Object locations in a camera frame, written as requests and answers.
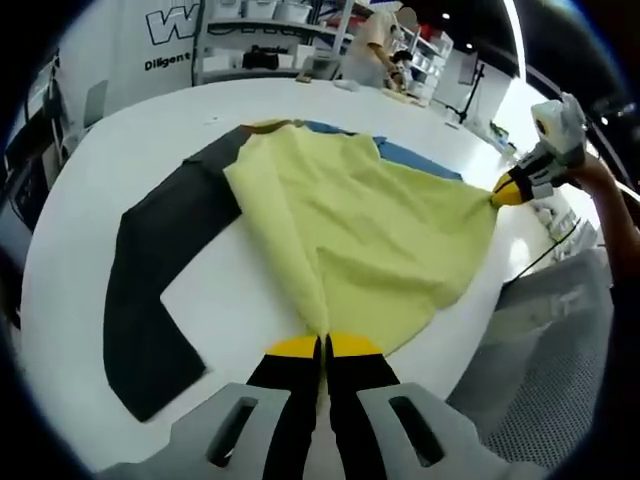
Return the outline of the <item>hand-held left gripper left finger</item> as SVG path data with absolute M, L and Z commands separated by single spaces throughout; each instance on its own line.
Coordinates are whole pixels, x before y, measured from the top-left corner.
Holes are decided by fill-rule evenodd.
M 168 444 L 102 479 L 300 479 L 316 425 L 321 341 L 277 343 L 244 383 L 229 383 L 171 427 Z

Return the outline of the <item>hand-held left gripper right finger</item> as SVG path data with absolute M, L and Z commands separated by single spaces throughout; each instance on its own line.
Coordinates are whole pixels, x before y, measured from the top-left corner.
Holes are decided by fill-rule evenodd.
M 330 424 L 348 479 L 543 479 L 482 445 L 475 425 L 416 383 L 402 383 L 365 337 L 326 338 Z

